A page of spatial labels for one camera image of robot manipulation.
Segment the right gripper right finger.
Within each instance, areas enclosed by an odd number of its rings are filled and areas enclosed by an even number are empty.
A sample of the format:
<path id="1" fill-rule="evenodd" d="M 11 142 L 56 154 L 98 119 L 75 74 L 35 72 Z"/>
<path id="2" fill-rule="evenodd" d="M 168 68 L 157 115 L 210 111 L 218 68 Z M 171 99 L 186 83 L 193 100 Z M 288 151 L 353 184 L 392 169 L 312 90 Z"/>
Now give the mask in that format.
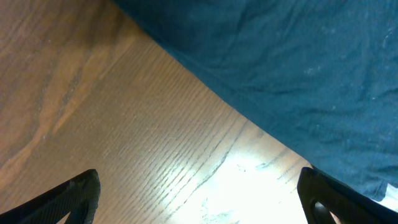
<path id="1" fill-rule="evenodd" d="M 340 223 L 397 223 L 397 212 L 310 167 L 302 168 L 297 191 L 309 224 L 335 223 L 335 217 Z"/>

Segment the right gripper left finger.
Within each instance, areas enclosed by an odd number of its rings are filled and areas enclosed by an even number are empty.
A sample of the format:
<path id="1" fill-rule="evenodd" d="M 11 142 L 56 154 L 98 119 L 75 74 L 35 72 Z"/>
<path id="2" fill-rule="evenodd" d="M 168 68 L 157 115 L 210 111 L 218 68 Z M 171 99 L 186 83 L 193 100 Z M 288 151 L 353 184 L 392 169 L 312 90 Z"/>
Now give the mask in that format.
<path id="1" fill-rule="evenodd" d="M 101 185 L 98 173 L 89 169 L 49 191 L 1 214 L 1 223 L 58 223 L 63 217 L 69 224 L 92 224 Z"/>

